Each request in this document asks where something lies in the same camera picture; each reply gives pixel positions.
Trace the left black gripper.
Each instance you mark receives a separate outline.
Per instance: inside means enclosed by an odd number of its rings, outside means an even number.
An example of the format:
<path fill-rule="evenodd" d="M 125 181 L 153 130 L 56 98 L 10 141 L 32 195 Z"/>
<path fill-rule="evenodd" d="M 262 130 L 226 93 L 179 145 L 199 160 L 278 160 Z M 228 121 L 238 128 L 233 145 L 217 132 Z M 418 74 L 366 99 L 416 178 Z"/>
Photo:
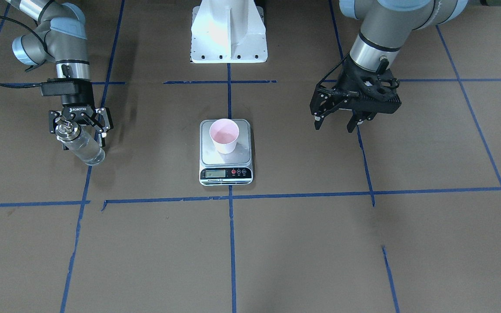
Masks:
<path fill-rule="evenodd" d="M 341 67 L 342 70 L 335 85 L 331 88 L 325 87 L 323 85 L 325 79 L 339 67 Z M 346 56 L 330 70 L 330 72 L 317 83 L 310 102 L 310 111 L 314 117 L 314 128 L 320 130 L 324 119 L 338 110 L 353 111 L 352 117 L 347 123 L 347 131 L 349 133 L 353 133 L 354 129 L 364 121 L 373 119 L 378 113 L 355 111 L 353 105 L 359 97 L 359 77 L 374 75 L 392 76 L 392 72 L 389 68 L 389 61 L 386 57 L 381 57 L 378 65 L 372 72 L 356 65 L 349 56 Z"/>

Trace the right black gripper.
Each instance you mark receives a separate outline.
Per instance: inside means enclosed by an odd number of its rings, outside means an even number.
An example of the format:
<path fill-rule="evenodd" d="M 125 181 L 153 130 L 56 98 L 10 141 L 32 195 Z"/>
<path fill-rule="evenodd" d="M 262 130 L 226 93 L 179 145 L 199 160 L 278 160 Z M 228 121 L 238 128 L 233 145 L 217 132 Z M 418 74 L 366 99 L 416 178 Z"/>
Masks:
<path fill-rule="evenodd" d="M 61 97 L 62 110 L 51 110 L 48 113 L 48 130 L 55 133 L 56 119 L 63 117 L 66 121 L 74 121 L 82 126 L 91 126 L 99 133 L 99 146 L 106 146 L 107 132 L 114 128 L 113 119 L 107 107 L 95 107 L 93 88 L 81 95 L 58 96 Z M 62 149 L 70 150 L 70 142 L 62 140 Z"/>

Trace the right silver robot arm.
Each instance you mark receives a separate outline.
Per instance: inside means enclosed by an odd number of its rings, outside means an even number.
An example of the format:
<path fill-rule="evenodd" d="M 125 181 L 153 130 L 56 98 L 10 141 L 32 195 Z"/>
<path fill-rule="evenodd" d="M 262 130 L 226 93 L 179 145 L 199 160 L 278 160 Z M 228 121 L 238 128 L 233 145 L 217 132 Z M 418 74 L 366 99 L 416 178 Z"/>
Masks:
<path fill-rule="evenodd" d="M 50 115 L 93 127 L 104 147 L 113 121 L 109 109 L 95 107 L 84 13 L 74 4 L 53 0 L 12 0 L 10 4 L 38 22 L 32 33 L 13 41 L 16 58 L 28 70 L 46 62 L 56 66 L 57 77 L 40 85 L 44 97 L 61 97 L 62 111 Z"/>

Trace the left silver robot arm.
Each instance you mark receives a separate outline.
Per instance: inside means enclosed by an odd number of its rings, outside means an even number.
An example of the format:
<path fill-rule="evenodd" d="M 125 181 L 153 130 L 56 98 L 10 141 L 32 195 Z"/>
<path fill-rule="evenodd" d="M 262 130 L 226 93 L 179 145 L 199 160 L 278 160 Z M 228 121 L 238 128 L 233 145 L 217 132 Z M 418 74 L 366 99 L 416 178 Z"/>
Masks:
<path fill-rule="evenodd" d="M 348 132 L 378 113 L 395 113 L 402 104 L 400 82 L 391 72 L 398 53 L 414 30 L 446 23 L 459 16 L 467 0 L 342 0 L 341 12 L 362 24 L 350 51 L 338 62 L 335 85 L 322 78 L 310 101 L 314 127 L 338 111 L 352 111 Z"/>

